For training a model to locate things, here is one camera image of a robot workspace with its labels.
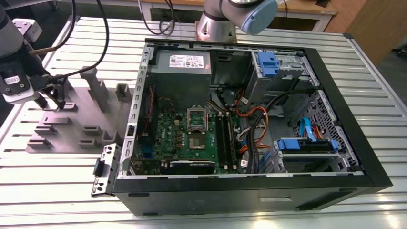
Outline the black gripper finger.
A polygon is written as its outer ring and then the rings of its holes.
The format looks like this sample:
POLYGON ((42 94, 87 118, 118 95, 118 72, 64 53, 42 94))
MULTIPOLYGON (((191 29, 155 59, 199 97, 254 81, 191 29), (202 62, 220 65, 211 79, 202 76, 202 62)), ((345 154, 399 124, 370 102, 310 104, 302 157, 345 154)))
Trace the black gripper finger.
POLYGON ((39 105, 39 107, 42 109, 44 109, 44 108, 47 108, 48 102, 47 102, 44 96, 40 94, 40 92, 43 94, 46 94, 48 96, 48 98, 55 99, 55 84, 50 83, 50 84, 35 85, 34 90, 35 90, 35 92, 39 93, 39 97, 35 99, 35 102, 39 105))
POLYGON ((55 79, 52 98, 59 109, 63 109, 66 106, 66 82, 66 78, 55 79))

